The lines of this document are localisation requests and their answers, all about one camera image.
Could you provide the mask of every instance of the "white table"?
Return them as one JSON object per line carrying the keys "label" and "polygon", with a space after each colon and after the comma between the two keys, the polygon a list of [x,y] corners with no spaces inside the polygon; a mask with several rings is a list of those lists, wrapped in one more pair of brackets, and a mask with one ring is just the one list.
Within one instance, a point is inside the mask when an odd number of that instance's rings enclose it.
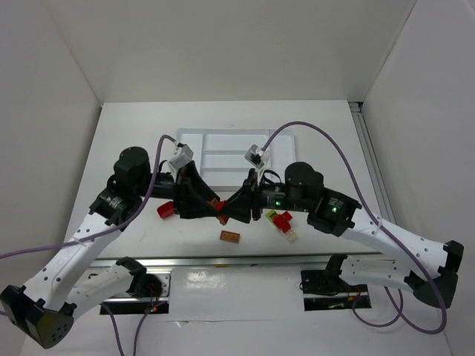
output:
{"label": "white table", "polygon": [[[81,181],[78,197],[71,217],[68,236],[81,223],[88,206],[103,189],[112,173],[112,165],[123,148],[143,146],[151,154],[160,134],[175,135],[178,128],[276,128],[291,120],[315,123],[328,131],[348,156],[361,184],[363,194],[374,211],[378,211],[376,198],[358,141],[355,126],[346,102],[188,102],[188,103],[107,103],[104,105],[91,152]],[[305,128],[293,128],[296,136],[297,156],[324,174],[326,186],[355,196],[350,178],[337,153],[325,139]],[[165,155],[171,152],[168,145]],[[252,222],[245,225],[230,222],[226,229],[240,232],[239,245],[219,241],[221,226],[214,219],[185,221],[174,217],[162,221],[155,211],[161,202],[151,202],[142,215],[124,234],[101,255],[114,259],[131,257],[204,257],[204,256],[255,256],[290,254],[332,254],[338,252],[364,253],[371,251],[362,245],[336,237],[325,236],[307,227],[305,216],[293,222],[298,240],[290,244],[279,233],[269,229],[268,222]],[[228,273],[229,268],[214,271]],[[255,271],[239,274],[242,293],[255,291],[252,283],[259,283]],[[219,302],[206,300],[206,289],[196,289],[201,298],[191,297],[188,310],[204,312],[206,304],[216,315],[199,317],[189,323],[170,296],[171,313],[151,315],[140,332],[139,356],[152,355],[229,355],[229,356],[287,356],[287,355],[422,355],[449,356],[450,350],[444,335],[418,334],[399,321],[389,329],[371,329],[361,324],[350,310],[303,311],[302,296],[295,285],[287,284],[286,302],[269,295],[271,290],[284,293],[281,281],[295,279],[295,270],[276,270],[276,285],[267,287],[260,294],[252,295],[252,303],[243,305],[240,293],[236,293],[236,319],[219,322],[228,315],[218,310]],[[215,290],[209,290],[210,297]],[[439,315],[433,308],[419,303],[405,294],[404,310],[418,325],[436,327]],[[372,309],[361,310],[362,316],[374,323],[390,320],[395,312],[383,289],[370,287]],[[117,317],[119,333],[126,355],[131,355],[135,328],[140,315]],[[115,356],[118,355],[111,321],[99,315],[99,307],[90,310],[79,319],[70,334],[55,348],[41,349],[26,338],[22,356]]]}
{"label": "white table", "polygon": [[[277,128],[292,120],[316,124],[337,141],[347,155],[367,201],[375,212],[379,212],[353,118],[345,101],[105,103],[66,240],[105,187],[124,148],[144,147],[153,162],[160,135],[175,136],[178,128]],[[295,126],[291,129],[295,134],[297,159],[320,171],[327,187],[356,197],[346,168],[331,144],[309,128]],[[172,152],[172,145],[166,142],[164,148],[165,159]],[[223,227],[214,218],[161,220],[156,209],[163,203],[163,200],[150,200],[144,212],[100,257],[225,257],[372,251],[358,243],[316,231],[307,225],[306,214],[294,214],[292,229],[298,233],[295,243],[288,243],[265,219],[249,225],[230,220],[224,229],[240,233],[241,240],[237,245],[225,243],[219,241]]]}

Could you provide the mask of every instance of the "wooden block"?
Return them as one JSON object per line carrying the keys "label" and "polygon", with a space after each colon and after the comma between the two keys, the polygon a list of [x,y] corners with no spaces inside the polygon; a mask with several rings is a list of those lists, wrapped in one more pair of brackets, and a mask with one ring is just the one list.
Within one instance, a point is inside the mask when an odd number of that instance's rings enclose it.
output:
{"label": "wooden block", "polygon": [[210,204],[210,206],[212,206],[213,208],[216,208],[217,207],[217,204],[219,203],[217,201],[216,198],[213,198],[213,200],[211,202],[208,202]]}
{"label": "wooden block", "polygon": [[228,223],[229,217],[225,217],[224,215],[218,215],[217,219],[220,221],[220,224],[224,226]]}
{"label": "wooden block", "polygon": [[230,231],[221,231],[220,240],[228,243],[239,243],[240,234]]}

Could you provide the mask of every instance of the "purple cable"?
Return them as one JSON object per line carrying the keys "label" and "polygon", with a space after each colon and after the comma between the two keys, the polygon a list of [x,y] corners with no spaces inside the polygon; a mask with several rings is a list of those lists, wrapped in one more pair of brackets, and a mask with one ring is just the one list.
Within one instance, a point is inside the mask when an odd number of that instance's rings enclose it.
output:
{"label": "purple cable", "polygon": [[[356,189],[356,193],[358,194],[358,198],[360,199],[361,201],[361,204],[363,205],[364,207],[364,210],[367,212],[367,214],[370,216],[371,220],[376,224],[378,225],[379,224],[379,221],[377,220],[376,216],[373,214],[373,212],[371,211],[369,205],[366,203],[366,200],[364,199],[363,197],[363,193],[361,192],[361,189],[359,188],[359,185],[358,185],[358,182],[356,181],[356,177],[355,177],[355,174],[353,173],[353,170],[350,166],[350,163],[348,162],[348,159],[346,158],[346,156],[344,155],[343,151],[341,150],[340,146],[338,146],[338,144],[336,143],[336,141],[328,134],[326,133],[325,131],[323,131],[321,128],[319,128],[318,126],[315,126],[314,124],[310,124],[308,122],[304,122],[304,121],[292,121],[292,122],[288,122],[282,126],[280,126],[272,135],[271,137],[267,140],[267,142],[265,143],[265,145],[262,147],[262,150],[265,151],[270,143],[272,142],[272,140],[285,128],[288,128],[289,126],[293,126],[293,125],[303,125],[303,126],[307,126],[308,128],[312,128],[316,131],[318,131],[320,134],[322,134],[326,139],[328,139],[330,141],[330,143],[333,145],[333,147],[337,150],[337,152],[339,153],[341,159],[343,160],[344,162],[344,165],[347,167],[347,170],[348,170],[348,173],[350,174],[350,178],[351,178],[351,181],[353,182],[353,185],[355,186],[355,189]],[[422,328],[419,328],[418,326],[414,325],[413,323],[411,323],[402,313],[401,313],[401,317],[404,319],[404,321],[406,321],[406,323],[413,327],[415,330],[419,331],[419,332],[422,332],[424,334],[438,334],[440,332],[442,332],[445,328],[445,326],[447,325],[447,308],[445,307],[445,304],[444,304],[444,300],[442,298],[442,295],[440,294],[440,291],[439,289],[437,288],[436,284],[434,283],[434,281],[432,280],[432,278],[430,277],[429,275],[429,272],[427,271],[427,269],[425,269],[425,267],[419,262],[419,260],[417,260],[417,257],[413,255],[413,253],[409,250],[409,248],[407,248],[404,243],[401,242],[401,240],[399,240],[391,231],[389,231],[386,227],[382,226],[381,227],[381,230],[392,240],[394,241],[394,243],[399,246],[399,248],[401,248],[402,251],[404,251],[410,258],[411,260],[417,265],[417,267],[419,267],[419,269],[421,270],[421,272],[423,273],[425,279],[427,280],[427,282],[429,283],[429,286],[432,288],[432,290],[434,291],[435,295],[436,295],[436,299],[437,299],[437,302],[440,306],[440,309],[441,309],[441,312],[442,312],[442,322],[440,323],[440,326],[436,329],[433,329],[433,330],[426,330],[426,329],[422,329]]]}
{"label": "purple cable", "polygon": [[360,300],[362,300],[364,297],[360,297],[358,299],[355,299],[355,301],[353,302],[353,304],[351,305],[351,309],[353,310],[353,314],[358,318],[359,321],[361,321],[363,324],[366,324],[368,326],[372,326],[373,328],[385,328],[387,326],[391,326],[393,325],[396,321],[398,321],[398,319],[402,316],[402,308],[404,306],[404,301],[402,299],[402,291],[401,289],[398,289],[398,292],[399,292],[399,299],[401,300],[400,302],[400,305],[397,306],[396,304],[396,301],[394,300],[393,296],[391,295],[391,293],[389,292],[389,289],[387,287],[384,287],[384,290],[386,291],[387,295],[389,296],[389,299],[391,300],[391,302],[393,303],[393,306],[394,308],[396,309],[396,311],[398,312],[398,314],[394,317],[394,319],[392,319],[391,321],[388,321],[387,323],[383,323],[383,324],[375,324],[375,323],[371,323],[369,321],[366,321],[365,319],[363,319],[362,317],[359,316],[359,314],[356,312],[356,304],[358,304],[358,302]]}
{"label": "purple cable", "polygon": [[[155,179],[157,178],[157,174],[158,174],[158,166],[160,164],[160,153],[162,151],[163,141],[165,141],[165,139],[169,139],[172,142],[175,141],[175,139],[173,137],[169,136],[169,135],[162,135],[160,137],[160,139],[158,140],[157,155],[155,156],[154,170],[153,170],[153,173],[151,175],[150,184],[148,185],[147,192],[145,193],[145,196],[143,197],[142,204],[139,206],[137,211],[135,211],[135,213],[131,217],[129,217],[125,222],[123,222],[122,224],[119,224],[117,226],[113,226],[112,228],[109,228],[108,230],[105,230],[105,231],[98,232],[97,234],[92,234],[90,236],[83,237],[80,240],[81,242],[90,241],[92,239],[96,239],[97,237],[102,237],[102,236],[105,236],[105,235],[110,234],[112,232],[115,232],[117,230],[121,230],[121,229],[127,227],[130,223],[132,223],[135,220],[136,217],[139,216],[139,214],[142,212],[145,205],[147,204],[148,199],[150,199],[151,192],[154,189]],[[3,260],[4,258],[7,258],[7,257],[18,256],[20,254],[29,254],[29,253],[32,253],[32,252],[40,252],[40,251],[47,251],[47,250],[59,250],[59,249],[64,248],[64,247],[69,247],[69,246],[77,245],[77,244],[78,243],[76,241],[70,241],[68,243],[60,243],[60,244],[57,244],[57,245],[46,245],[46,246],[41,246],[41,247],[24,248],[22,250],[7,252],[6,254],[0,254],[0,260]]]}
{"label": "purple cable", "polygon": [[109,314],[109,316],[111,317],[112,327],[114,328],[114,334],[116,335],[117,348],[119,349],[120,356],[125,356],[124,350],[122,350],[122,344],[120,343],[119,329],[117,328],[114,313],[105,303],[101,303],[101,307],[103,307],[107,314]]}
{"label": "purple cable", "polygon": [[139,343],[140,328],[142,327],[142,324],[143,324],[143,321],[145,320],[145,318],[148,316],[148,314],[150,314],[150,311],[151,311],[151,309],[149,309],[145,312],[145,314],[143,315],[143,317],[139,321],[139,325],[137,325],[137,330],[135,331],[135,337],[134,337],[134,353],[133,353],[134,356],[137,354],[137,345]]}

